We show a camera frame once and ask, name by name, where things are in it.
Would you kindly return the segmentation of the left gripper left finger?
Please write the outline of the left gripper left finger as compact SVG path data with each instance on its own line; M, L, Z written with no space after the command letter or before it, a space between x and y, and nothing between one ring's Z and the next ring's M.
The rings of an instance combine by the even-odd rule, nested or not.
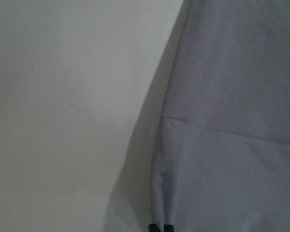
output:
M148 225L148 231L149 232L160 232L160 229L156 224L149 224Z

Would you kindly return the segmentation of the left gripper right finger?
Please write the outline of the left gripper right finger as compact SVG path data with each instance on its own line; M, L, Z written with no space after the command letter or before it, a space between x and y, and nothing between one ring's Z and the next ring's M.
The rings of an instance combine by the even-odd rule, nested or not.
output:
M174 232L174 226L171 224L164 224L163 231L164 232Z

